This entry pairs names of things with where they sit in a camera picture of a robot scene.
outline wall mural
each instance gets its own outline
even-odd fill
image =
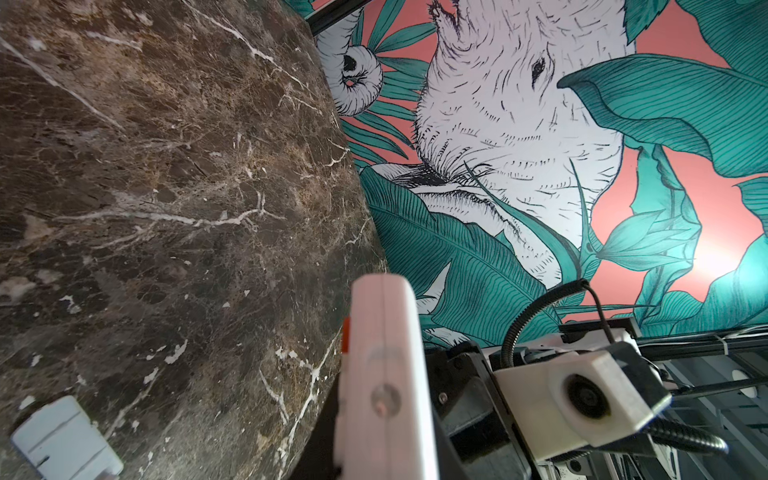
[[[579,277],[646,336],[768,322],[767,31],[760,0],[376,0],[318,35],[425,342],[498,345]]]

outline animal eye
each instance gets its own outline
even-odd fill
[[[349,55],[344,55],[344,71],[352,71],[355,68],[357,68],[357,60]]]
[[[536,63],[533,64],[533,68],[531,69],[531,76],[533,77],[533,81],[531,82],[531,88],[536,85],[536,79],[538,79],[539,75],[544,71],[544,59],[539,58]]]

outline marble surface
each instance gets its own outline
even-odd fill
[[[121,478],[284,478],[386,268],[280,0],[0,7],[0,478],[74,395]]]

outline round indentation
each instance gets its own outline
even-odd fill
[[[397,415],[401,404],[400,392],[388,383],[382,383],[371,392],[373,411],[383,419],[389,419]]]
[[[605,394],[590,379],[571,375],[565,380],[565,388],[571,403],[582,415],[601,419],[611,412]]]

